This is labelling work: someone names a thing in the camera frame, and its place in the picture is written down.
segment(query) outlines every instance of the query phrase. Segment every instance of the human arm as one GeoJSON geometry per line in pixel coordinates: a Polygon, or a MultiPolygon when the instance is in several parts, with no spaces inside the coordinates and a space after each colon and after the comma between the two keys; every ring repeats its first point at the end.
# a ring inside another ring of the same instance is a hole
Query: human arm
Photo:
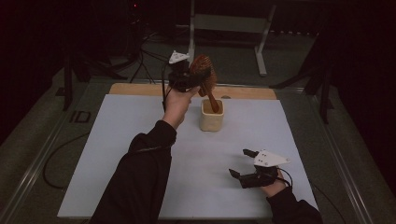
{"type": "MultiPolygon", "coordinates": [[[[278,170],[278,177],[283,178],[278,170]]],[[[286,187],[281,180],[274,184],[261,187],[268,196],[267,202],[271,205],[273,222],[275,224],[321,224],[320,212],[308,202],[297,201],[292,193],[292,187],[286,187]]]]}
{"type": "Polygon", "coordinates": [[[90,223],[156,223],[171,165],[170,146],[199,88],[171,90],[166,111],[148,133],[138,134],[119,162],[90,223]]]}

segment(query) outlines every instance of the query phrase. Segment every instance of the floor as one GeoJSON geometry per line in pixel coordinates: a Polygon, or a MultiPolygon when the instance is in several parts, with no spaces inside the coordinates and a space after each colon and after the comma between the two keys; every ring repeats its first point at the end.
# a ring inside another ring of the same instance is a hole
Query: floor
{"type": "MultiPolygon", "coordinates": [[[[211,58],[219,85],[268,88],[298,73],[314,41],[309,36],[270,34],[263,53],[267,77],[258,75],[254,41],[235,44],[206,37],[197,41],[196,55],[203,53],[211,58]]],[[[183,38],[162,40],[154,36],[143,49],[166,56],[173,50],[187,52],[188,42],[183,38]]],[[[122,60],[113,58],[114,62],[122,60]]],[[[134,82],[160,80],[163,62],[148,54],[144,54],[143,62],[147,70],[141,68],[134,82]]],[[[135,63],[119,72],[128,77],[124,82],[130,81],[138,65],[135,63]]],[[[0,223],[87,222],[58,218],[56,214],[103,97],[116,82],[120,80],[100,75],[92,77],[89,83],[75,79],[73,104],[63,111],[64,98],[55,96],[63,86],[63,70],[54,76],[52,87],[0,148],[0,223]],[[71,122],[73,111],[89,111],[92,116],[86,123],[71,122]]],[[[396,223],[396,200],[342,105],[336,87],[331,88],[333,108],[328,110],[330,123],[325,125],[318,115],[317,97],[303,92],[305,83],[306,79],[276,90],[276,97],[284,107],[304,168],[313,183],[324,223],[396,223]]],[[[159,223],[271,221],[162,220],[159,223]]]]}

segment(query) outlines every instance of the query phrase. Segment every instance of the dark background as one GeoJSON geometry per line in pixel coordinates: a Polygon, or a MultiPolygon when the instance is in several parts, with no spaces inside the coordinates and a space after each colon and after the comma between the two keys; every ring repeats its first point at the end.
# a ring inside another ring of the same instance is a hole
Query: dark background
{"type": "MultiPolygon", "coordinates": [[[[267,13],[258,10],[265,8],[262,1],[251,5],[236,0],[197,2],[201,5],[196,10],[209,14],[221,11],[260,17],[267,13]]],[[[313,59],[331,50],[335,38],[342,39],[344,47],[337,54],[332,84],[338,88],[348,113],[395,193],[395,4],[366,0],[335,7],[306,2],[280,5],[272,30],[276,34],[283,31],[316,35],[330,16],[336,17],[333,24],[324,26],[333,30],[319,35],[315,45],[320,50],[308,55],[308,65],[315,65],[317,61],[313,59]]],[[[109,63],[108,57],[114,55],[133,60],[141,41],[139,22],[172,36],[176,23],[189,23],[190,13],[189,1],[181,0],[3,0],[1,5],[0,144],[50,87],[52,77],[64,66],[65,49],[83,52],[104,63],[109,63]]]]}

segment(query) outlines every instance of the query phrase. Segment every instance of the hand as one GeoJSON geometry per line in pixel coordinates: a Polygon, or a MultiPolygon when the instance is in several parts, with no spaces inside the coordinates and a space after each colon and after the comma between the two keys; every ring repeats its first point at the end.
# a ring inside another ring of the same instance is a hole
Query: hand
{"type": "Polygon", "coordinates": [[[200,87],[198,86],[186,92],[180,92],[168,86],[166,92],[169,92],[169,94],[166,97],[166,110],[163,115],[163,121],[170,124],[176,130],[184,120],[184,115],[191,103],[191,97],[195,95],[199,89],[200,87]]]}
{"type": "MultiPolygon", "coordinates": [[[[283,179],[282,173],[280,173],[280,170],[277,170],[277,177],[283,179]]],[[[272,196],[278,194],[280,191],[286,188],[285,182],[281,180],[275,180],[274,184],[268,185],[265,187],[260,187],[262,191],[268,196],[268,198],[271,198],[272,196]]]]}

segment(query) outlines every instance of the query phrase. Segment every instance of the black sleeve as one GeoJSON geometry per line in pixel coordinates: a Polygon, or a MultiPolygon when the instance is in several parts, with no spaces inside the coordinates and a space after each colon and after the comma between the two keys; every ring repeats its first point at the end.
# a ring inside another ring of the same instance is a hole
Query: black sleeve
{"type": "Polygon", "coordinates": [[[320,212],[308,202],[297,202],[291,188],[285,188],[271,198],[267,198],[273,212],[275,224],[321,224],[320,212]]]}
{"type": "Polygon", "coordinates": [[[159,120],[148,134],[139,134],[122,157],[90,223],[156,223],[171,165],[170,146],[176,131],[159,120]],[[152,150],[139,153],[145,149],[152,150]]]}

